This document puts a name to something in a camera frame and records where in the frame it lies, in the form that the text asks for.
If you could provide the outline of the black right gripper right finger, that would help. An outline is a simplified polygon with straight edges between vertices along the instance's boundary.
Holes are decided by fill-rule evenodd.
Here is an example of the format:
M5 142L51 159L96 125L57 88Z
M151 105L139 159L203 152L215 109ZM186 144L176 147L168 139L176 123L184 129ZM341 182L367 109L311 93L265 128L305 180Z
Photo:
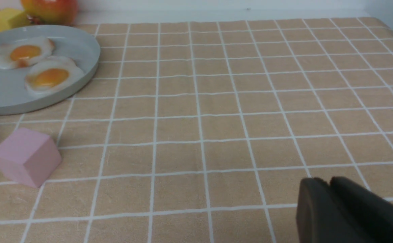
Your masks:
M346 177L333 177L330 188L355 228L373 243L393 243L393 204Z

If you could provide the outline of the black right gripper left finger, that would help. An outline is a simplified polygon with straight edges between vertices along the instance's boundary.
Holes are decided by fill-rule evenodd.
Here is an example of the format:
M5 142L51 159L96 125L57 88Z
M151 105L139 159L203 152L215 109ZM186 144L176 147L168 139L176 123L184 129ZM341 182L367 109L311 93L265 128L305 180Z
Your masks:
M296 224L300 243L374 243L320 178L300 181Z

